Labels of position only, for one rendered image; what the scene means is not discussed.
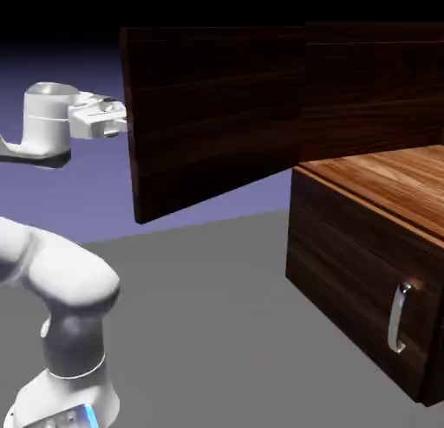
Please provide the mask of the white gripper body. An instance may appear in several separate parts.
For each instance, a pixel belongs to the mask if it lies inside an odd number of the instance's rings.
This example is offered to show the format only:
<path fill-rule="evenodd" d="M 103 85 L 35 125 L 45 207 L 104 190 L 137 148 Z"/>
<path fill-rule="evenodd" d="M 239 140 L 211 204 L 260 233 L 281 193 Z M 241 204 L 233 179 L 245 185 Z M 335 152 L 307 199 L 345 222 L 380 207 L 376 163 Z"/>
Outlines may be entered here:
<path fill-rule="evenodd" d="M 105 139 L 127 131 L 127 111 L 122 103 L 72 105 L 69 131 L 75 139 Z"/>

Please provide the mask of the dark wood cabinet door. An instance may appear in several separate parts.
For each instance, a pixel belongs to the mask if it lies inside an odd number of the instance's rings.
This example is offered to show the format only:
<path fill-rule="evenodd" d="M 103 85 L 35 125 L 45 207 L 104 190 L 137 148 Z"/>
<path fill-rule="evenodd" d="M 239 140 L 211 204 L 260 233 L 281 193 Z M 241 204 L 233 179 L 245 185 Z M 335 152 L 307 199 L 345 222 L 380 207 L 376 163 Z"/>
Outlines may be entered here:
<path fill-rule="evenodd" d="M 121 30 L 137 223 L 297 163 L 304 47 L 301 26 Z"/>

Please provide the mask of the dark wood cabinet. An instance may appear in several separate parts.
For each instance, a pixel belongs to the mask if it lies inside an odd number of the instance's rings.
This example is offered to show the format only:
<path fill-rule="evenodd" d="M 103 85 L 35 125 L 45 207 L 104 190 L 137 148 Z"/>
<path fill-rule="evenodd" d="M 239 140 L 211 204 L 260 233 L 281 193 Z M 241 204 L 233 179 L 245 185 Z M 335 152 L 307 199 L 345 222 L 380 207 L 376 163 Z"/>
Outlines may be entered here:
<path fill-rule="evenodd" d="M 308 22 L 297 164 L 444 244 L 444 23 Z"/>

